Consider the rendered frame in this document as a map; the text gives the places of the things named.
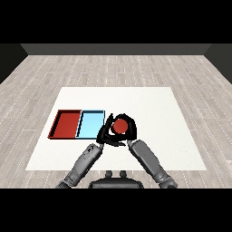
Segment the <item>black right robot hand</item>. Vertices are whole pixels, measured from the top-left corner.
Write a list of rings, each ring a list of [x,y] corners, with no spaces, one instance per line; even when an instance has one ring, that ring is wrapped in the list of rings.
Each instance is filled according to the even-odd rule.
[[[128,129],[123,133],[126,137],[126,140],[136,140],[137,139],[137,127],[135,120],[125,113],[119,114],[115,117],[114,120],[123,119],[128,123]]]

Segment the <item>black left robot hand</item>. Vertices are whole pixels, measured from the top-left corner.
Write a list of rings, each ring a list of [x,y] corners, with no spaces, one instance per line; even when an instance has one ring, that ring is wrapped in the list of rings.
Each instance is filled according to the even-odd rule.
[[[115,122],[113,116],[110,115],[106,120],[105,124],[101,126],[96,142],[99,144],[108,144],[114,147],[124,146],[123,141],[126,140],[124,134],[110,135],[109,130],[112,124]]]

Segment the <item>red can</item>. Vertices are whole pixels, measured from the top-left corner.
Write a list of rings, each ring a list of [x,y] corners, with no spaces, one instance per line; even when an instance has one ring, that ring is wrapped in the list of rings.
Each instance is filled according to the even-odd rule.
[[[111,126],[111,132],[114,134],[123,134],[128,129],[128,123],[123,119],[116,120]]]

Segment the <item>light blue shallow open box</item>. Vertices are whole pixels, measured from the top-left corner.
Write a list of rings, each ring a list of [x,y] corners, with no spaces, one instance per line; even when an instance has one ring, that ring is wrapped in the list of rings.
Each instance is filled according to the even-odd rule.
[[[104,124],[104,110],[83,110],[76,130],[77,140],[95,140]]]

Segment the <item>red shallow open box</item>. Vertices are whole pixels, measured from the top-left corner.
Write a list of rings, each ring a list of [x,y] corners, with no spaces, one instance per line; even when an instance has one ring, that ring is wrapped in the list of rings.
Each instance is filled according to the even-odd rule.
[[[50,140],[75,140],[81,110],[59,110],[48,134]]]

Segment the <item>dark grey robot body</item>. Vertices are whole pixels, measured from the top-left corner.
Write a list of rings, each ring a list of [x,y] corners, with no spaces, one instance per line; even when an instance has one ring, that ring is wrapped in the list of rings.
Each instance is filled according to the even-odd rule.
[[[129,179],[125,170],[120,171],[120,176],[114,178],[112,171],[107,170],[103,179],[92,181],[89,189],[143,189],[140,181]]]

